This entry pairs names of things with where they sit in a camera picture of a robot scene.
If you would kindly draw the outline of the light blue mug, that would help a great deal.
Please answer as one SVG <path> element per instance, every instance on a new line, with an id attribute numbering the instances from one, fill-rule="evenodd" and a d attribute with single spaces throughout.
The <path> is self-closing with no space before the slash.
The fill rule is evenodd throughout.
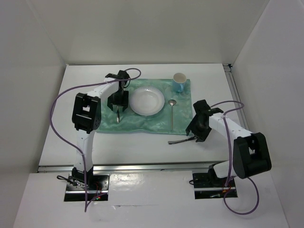
<path id="1" fill-rule="evenodd" d="M 187 78 L 183 73 L 176 73 L 173 76 L 173 90 L 178 93 L 182 93 L 185 88 Z"/>

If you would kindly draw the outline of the white plate blue rim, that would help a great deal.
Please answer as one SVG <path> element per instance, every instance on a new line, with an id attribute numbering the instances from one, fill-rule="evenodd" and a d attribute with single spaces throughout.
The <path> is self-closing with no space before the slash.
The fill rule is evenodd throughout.
<path id="1" fill-rule="evenodd" d="M 129 98 L 130 108 L 139 115 L 152 116 L 164 107 L 163 93 L 153 86 L 142 86 L 135 89 Z"/>

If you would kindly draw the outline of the green damask cloth placemat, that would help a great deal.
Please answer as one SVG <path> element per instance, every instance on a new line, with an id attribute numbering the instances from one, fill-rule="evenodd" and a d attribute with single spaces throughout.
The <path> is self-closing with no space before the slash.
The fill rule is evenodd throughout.
<path id="1" fill-rule="evenodd" d="M 102 121 L 98 133 L 131 133 L 131 132 L 148 132 L 157 134 L 176 134 L 185 135 L 186 128 L 193 119 L 192 101 L 190 85 L 188 79 L 182 93 L 175 92 L 172 86 L 172 79 L 136 79 L 127 87 L 129 95 L 142 86 L 153 86 L 159 89 L 165 98 L 164 107 L 160 112 L 152 116 L 142 116 L 136 114 L 130 106 L 120 112 L 120 122 L 116 121 L 116 113 L 107 107 L 107 102 L 102 104 L 101 113 Z M 173 107 L 173 130 L 171 131 L 171 106 L 168 101 L 176 100 Z"/>

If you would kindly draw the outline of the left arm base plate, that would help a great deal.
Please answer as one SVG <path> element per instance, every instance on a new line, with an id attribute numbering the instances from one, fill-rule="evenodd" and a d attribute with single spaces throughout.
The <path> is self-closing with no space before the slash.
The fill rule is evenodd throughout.
<path id="1" fill-rule="evenodd" d="M 61 175 L 57 176 L 58 180 L 66 181 L 65 202 L 85 201 L 85 184 L 73 179 L 71 175 L 67 178 Z M 93 180 L 87 186 L 87 201 L 108 201 L 110 175 L 95 175 Z"/>

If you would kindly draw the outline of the silver metal fork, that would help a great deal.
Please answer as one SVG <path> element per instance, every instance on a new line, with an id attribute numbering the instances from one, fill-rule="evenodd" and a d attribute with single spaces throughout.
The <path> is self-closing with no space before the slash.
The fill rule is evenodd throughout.
<path id="1" fill-rule="evenodd" d="M 117 123 L 120 122 L 120 112 L 119 112 L 119 106 L 117 106 L 117 110 L 116 110 L 116 121 Z"/>

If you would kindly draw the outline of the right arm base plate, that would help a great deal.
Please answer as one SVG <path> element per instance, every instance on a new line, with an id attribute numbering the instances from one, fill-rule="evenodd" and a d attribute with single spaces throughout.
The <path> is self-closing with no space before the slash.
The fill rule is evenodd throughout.
<path id="1" fill-rule="evenodd" d="M 195 199 L 237 198 L 235 181 L 225 186 L 226 178 L 218 178 L 212 172 L 193 173 L 189 184 L 194 187 Z"/>

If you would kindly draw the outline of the black handled knife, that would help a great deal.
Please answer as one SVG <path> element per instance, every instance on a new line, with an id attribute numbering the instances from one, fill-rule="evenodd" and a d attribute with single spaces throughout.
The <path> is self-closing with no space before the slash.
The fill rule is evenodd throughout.
<path id="1" fill-rule="evenodd" d="M 183 139 L 183 140 L 168 141 L 168 144 L 169 144 L 169 145 L 174 145 L 174 144 L 178 144 L 178 143 L 183 143 L 183 142 L 192 141 L 192 140 L 195 140 L 195 139 L 196 139 L 196 136 L 193 136 L 193 137 L 186 138 L 186 139 Z"/>

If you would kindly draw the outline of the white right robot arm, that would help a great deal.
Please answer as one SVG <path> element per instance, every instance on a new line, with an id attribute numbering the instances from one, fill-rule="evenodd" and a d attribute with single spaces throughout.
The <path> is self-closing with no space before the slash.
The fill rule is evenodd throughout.
<path id="1" fill-rule="evenodd" d="M 228 160 L 214 164 L 207 175 L 208 183 L 218 186 L 224 178 L 245 179 L 271 170 L 272 163 L 262 133 L 253 133 L 226 116 L 219 108 L 197 111 L 186 128 L 186 134 L 192 133 L 197 142 L 204 142 L 214 130 L 228 141 Z"/>

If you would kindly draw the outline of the silver metal spoon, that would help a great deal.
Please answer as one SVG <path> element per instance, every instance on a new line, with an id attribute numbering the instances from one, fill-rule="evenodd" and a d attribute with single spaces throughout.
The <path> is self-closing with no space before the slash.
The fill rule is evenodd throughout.
<path id="1" fill-rule="evenodd" d="M 173 130 L 173 107 L 176 105 L 176 100 L 170 99 L 168 101 L 169 105 L 171 106 L 171 131 Z"/>

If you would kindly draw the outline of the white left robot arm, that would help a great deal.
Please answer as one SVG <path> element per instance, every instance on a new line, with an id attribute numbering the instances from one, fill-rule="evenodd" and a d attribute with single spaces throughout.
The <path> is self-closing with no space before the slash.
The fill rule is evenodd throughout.
<path id="1" fill-rule="evenodd" d="M 125 111 L 129 104 L 129 92 L 125 90 L 128 79 L 130 79 L 129 74 L 123 70 L 116 75 L 109 73 L 105 76 L 104 85 L 86 94 L 76 95 L 72 122 L 77 130 L 76 145 L 84 156 L 77 156 L 72 169 L 72 178 L 84 190 L 91 188 L 94 183 L 93 139 L 102 121 L 102 102 L 106 101 L 111 111 L 116 108 L 116 120 L 120 121 L 119 111 Z"/>

